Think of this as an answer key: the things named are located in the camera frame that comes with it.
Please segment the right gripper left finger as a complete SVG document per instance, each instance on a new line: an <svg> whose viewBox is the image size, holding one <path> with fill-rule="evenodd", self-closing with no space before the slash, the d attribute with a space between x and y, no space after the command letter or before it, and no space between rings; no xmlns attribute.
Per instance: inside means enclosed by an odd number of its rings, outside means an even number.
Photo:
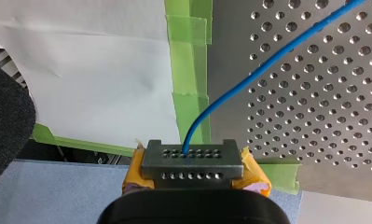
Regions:
<svg viewBox="0 0 372 224"><path fill-rule="evenodd" d="M127 194L138 190L154 189L153 180L143 179L142 162L145 154L145 147L139 143L133 152L131 164L126 177L122 183L122 193Z"/></svg>

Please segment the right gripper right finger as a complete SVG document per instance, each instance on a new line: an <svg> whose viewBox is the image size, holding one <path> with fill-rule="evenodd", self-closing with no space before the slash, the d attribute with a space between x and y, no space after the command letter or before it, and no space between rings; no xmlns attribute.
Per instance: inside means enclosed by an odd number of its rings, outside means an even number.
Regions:
<svg viewBox="0 0 372 224"><path fill-rule="evenodd" d="M241 179L232 181L232 188L245 189L269 197L272 184L248 147L241 151L241 161L243 164L243 175Z"/></svg>

